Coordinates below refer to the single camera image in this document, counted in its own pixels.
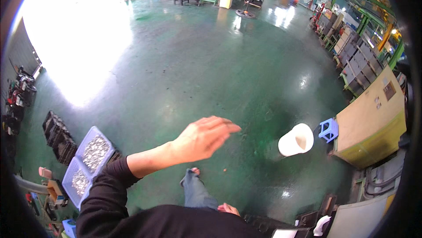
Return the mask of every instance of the green epoxy floor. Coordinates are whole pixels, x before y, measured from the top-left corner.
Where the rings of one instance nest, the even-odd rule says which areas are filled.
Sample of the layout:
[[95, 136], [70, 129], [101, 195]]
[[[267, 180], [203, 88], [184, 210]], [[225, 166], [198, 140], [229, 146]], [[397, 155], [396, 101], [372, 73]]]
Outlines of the green epoxy floor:
[[307, 28], [310, 11], [275, 8], [267, 0], [258, 19], [240, 20], [234, 9], [211, 4], [123, 4], [132, 41], [83, 106], [69, 102], [48, 67], [38, 77], [38, 93], [18, 136], [15, 167], [22, 167], [25, 179], [39, 183], [39, 166], [58, 179], [64, 176], [66, 166], [43, 137], [48, 110], [64, 120], [77, 143], [96, 125], [124, 155], [173, 140], [190, 122], [217, 115], [233, 120], [242, 132], [208, 160], [145, 177], [128, 190], [129, 212], [182, 205], [179, 181], [193, 166], [201, 169], [209, 192], [241, 214], [293, 223], [298, 213], [318, 210], [327, 192], [336, 193], [338, 203], [347, 202], [353, 169], [326, 155], [317, 129], [308, 153], [280, 159], [274, 148], [294, 125], [303, 122], [314, 130], [347, 105], [332, 58]]

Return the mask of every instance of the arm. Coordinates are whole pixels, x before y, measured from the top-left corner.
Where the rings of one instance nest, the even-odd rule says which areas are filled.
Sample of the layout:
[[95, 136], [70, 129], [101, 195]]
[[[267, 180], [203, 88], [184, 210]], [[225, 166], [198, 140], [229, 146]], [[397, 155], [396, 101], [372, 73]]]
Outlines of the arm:
[[81, 205], [78, 237], [124, 235], [119, 222], [128, 217], [126, 189], [140, 178], [170, 167], [209, 158], [240, 127], [230, 120], [209, 117], [191, 123], [176, 140], [154, 149], [116, 160], [101, 172]]

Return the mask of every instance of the blue plastic basket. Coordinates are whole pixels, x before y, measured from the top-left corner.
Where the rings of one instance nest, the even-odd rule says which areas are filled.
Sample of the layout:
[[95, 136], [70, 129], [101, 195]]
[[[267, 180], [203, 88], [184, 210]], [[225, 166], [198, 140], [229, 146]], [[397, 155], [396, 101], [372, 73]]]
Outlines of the blue plastic basket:
[[65, 189], [67, 195], [78, 209], [81, 209], [81, 203], [89, 195], [89, 190], [92, 187], [92, 176], [87, 175], [85, 172], [84, 174], [89, 180], [89, 184], [87, 186], [87, 189], [85, 190], [85, 193], [82, 196], [79, 196], [76, 192], [76, 189], [72, 187], [73, 175], [81, 168], [80, 163], [81, 162], [78, 160], [77, 157], [73, 157], [72, 161], [69, 164], [69, 167], [66, 170], [65, 177], [62, 181], [63, 188]]
[[[82, 162], [82, 155], [84, 153], [84, 150], [85, 150], [85, 147], [87, 146], [87, 144], [97, 135], [100, 135], [102, 138], [105, 139], [105, 141], [108, 143], [108, 146], [110, 147], [110, 149], [105, 154], [106, 156], [104, 157], [103, 161], [101, 161], [98, 168], [94, 172], [90, 172], [89, 168], [85, 165], [85, 163]], [[113, 148], [113, 145], [111, 144], [111, 142], [107, 139], [107, 137], [105, 137], [105, 135], [103, 135], [103, 133], [96, 126], [93, 126], [88, 131], [87, 135], [85, 135], [85, 138], [82, 140], [81, 144], [79, 145], [75, 156], [78, 157], [79, 160], [82, 162], [82, 168], [84, 169], [84, 171], [93, 178], [101, 172], [101, 170], [107, 164], [108, 160], [113, 155], [113, 153], [114, 153], [114, 148]]]

